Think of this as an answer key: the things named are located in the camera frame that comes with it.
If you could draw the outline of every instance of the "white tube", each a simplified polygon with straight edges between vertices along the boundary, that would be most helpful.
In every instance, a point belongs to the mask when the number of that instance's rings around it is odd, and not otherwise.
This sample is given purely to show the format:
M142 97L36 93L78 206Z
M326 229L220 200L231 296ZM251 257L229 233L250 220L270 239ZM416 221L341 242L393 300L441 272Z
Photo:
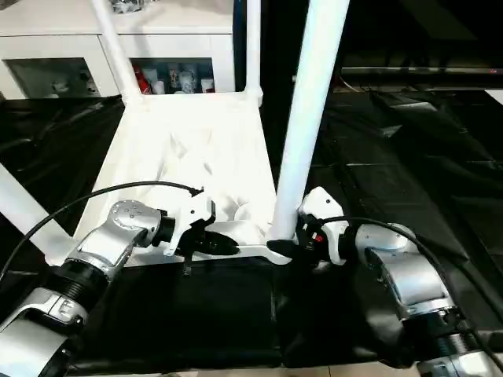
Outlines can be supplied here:
M260 87L260 1L248 0L246 5L246 87L250 98L256 98L262 106L263 92Z
M311 0L269 238L293 237L349 0Z
M23 234L47 216L46 210L0 164L0 212ZM43 226L30 241L50 265L60 265L76 245L54 220Z
M140 88L134 76L133 66L127 58L119 42L119 36L113 27L111 10L108 0L91 0L94 13L100 24L101 33L105 39L108 57L112 60L116 74L119 76L120 93L126 104L131 100L141 100Z

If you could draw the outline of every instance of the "black cable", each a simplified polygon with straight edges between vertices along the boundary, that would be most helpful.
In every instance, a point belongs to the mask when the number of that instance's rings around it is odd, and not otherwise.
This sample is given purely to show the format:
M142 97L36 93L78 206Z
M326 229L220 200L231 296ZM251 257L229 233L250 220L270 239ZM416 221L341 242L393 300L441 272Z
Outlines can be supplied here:
M464 316L464 318L467 320L469 327L471 328L471 333L473 334L473 337L475 340L478 342L479 347L482 351L486 353L486 355L496 364L497 368L503 373L503 362L500 361L500 359L496 356L496 354L493 352L493 350L487 345L486 341L482 339L480 334L477 332L475 325L473 323L473 320L466 315L465 310L461 306L461 300L459 299L457 292L454 290L454 284L449 278L449 275L447 274L446 270L443 268L443 266L440 264L439 259L436 257L436 255L422 242L420 242L416 237L411 235L410 233L404 231L403 229L397 228L396 226L393 226L391 224L388 224L383 221L378 221L374 220L373 218L362 218L362 217L355 217L355 216L335 216L333 218L323 218L319 219L316 222L319 225L324 225L329 222L336 222L336 221L354 221L360 224L371 224L371 225L377 225L382 228L386 228L391 230L392 232L398 233L400 236L404 236L406 239L408 239L410 242L414 243L417 246L417 249L420 251L422 255L426 257L426 259L435 267L437 273L440 276L440 279L442 279L442 282L446 285L446 288L450 294L450 297L452 298L454 304L456 304L457 308L461 311L461 314ZM460 269L460 271L470 280L472 283L475 283L475 279L473 276L471 278L466 274L466 269ZM479 291L483 291L483 288L480 286L480 284L477 282L475 284L475 287Z
M185 185L180 185L179 183L173 183L173 182L165 182L165 181L140 181L140 182L131 182L131 183L123 183L121 185L115 185L115 186L110 186L107 188L102 188L100 190L91 192L89 194L86 194L84 196L79 197L78 199L73 200L72 202L66 204L65 206L62 206L59 210L56 210L52 214L46 216L43 218L37 225L35 225L33 228L31 228L21 239L21 241L17 244L17 246L14 248L12 253L10 253L9 258L7 258L7 262L4 264L2 271L0 272L0 284L2 283L2 280L7 274L7 271L9 271L9 266L16 257L17 253L21 249L21 247L24 245L25 242L27 242L35 233L37 233L45 224L47 224L49 221L53 220L58 214L61 212L65 212L68 208L75 206L76 204L90 199L94 198L95 196L103 195L106 194L107 192L112 192L112 191L117 191L121 189L128 189L130 187L138 187L138 186L168 186L168 187L174 187L177 189L183 189L188 192L190 192L190 195L195 196L202 192L203 190L199 190L197 188L185 186Z

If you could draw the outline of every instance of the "shelf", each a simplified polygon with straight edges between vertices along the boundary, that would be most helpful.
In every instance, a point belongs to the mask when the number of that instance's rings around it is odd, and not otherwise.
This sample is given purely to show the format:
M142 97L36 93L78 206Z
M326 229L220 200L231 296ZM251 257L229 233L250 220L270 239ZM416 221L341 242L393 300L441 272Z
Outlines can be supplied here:
M233 0L145 0L113 14L119 34L232 34ZM20 0L0 11L0 36L100 34L90 0Z

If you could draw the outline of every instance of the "red object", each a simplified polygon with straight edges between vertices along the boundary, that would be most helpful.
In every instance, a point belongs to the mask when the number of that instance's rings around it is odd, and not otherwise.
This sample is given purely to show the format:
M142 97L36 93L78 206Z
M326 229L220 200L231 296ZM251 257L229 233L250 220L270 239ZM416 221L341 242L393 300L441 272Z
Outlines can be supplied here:
M134 75L136 76L136 81L138 81L138 86L140 86L141 94L152 94L152 88L149 82L144 77L143 72L139 67L133 67Z

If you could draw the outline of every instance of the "white shelf unit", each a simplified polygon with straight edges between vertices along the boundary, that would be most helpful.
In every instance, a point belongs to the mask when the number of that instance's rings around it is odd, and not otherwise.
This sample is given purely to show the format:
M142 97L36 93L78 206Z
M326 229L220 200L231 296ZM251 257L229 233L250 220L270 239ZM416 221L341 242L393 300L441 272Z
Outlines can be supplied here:
M90 3L100 22L103 38L99 38L98 34L94 36L107 51L109 62L116 69L116 81L122 83L121 94L126 105L94 189L144 179L204 187L215 202L216 222L211 225L211 230L231 236L240 247L240 253L231 258L265 256L278 264L288 262L288 258L267 249L265 238L272 219L275 192L259 114L262 102L259 86L260 0L248 0L247 3L248 70L245 91L189 96L142 95L126 53L134 52L136 41L130 35L116 34L115 17L109 14L107 0L90 0ZM195 49L200 47L204 47L206 53L217 50L213 46L213 37L215 41L216 37L226 37L211 35L208 39L205 35L191 35L191 39L187 39L186 34L177 36L180 39L172 39L170 51L176 52L176 48L184 51L194 49L193 54L199 54ZM159 40L158 44L147 46L163 54L165 46L162 46L163 39ZM186 46L188 41L200 41L200 44ZM0 177L0 192L6 194L0 196L0 210L19 230L26 232L39 220L37 214L43 216L45 211L8 171L0 169L0 173L5 176ZM99 226L108 204L119 197L141 199L154 207L165 208L168 214L173 215L183 203L181 194L180 190L165 192L147 188L123 190L119 196L110 192L93 198L86 205L74 237L81 238ZM17 207L31 209L18 215L9 212L10 208ZM61 247L51 247L56 240L64 241L60 242ZM71 251L75 241L54 224L50 229L41 229L39 238L33 239L33 242L45 254L48 263L58 265ZM135 251L128 264L180 262L179 257L165 258L162 247L149 248L147 255L143 251ZM194 258L228 257L195 254Z
M146 1L139 12L113 14L112 22L128 57L210 60L215 90L235 90L233 0ZM38 59L69 58L85 61L102 97L119 94L89 1L20 0L0 12L0 92L6 99L31 97L20 81L38 80L28 86L50 89L50 72L37 67ZM20 80L9 60L24 59L33 67L18 69L26 75Z

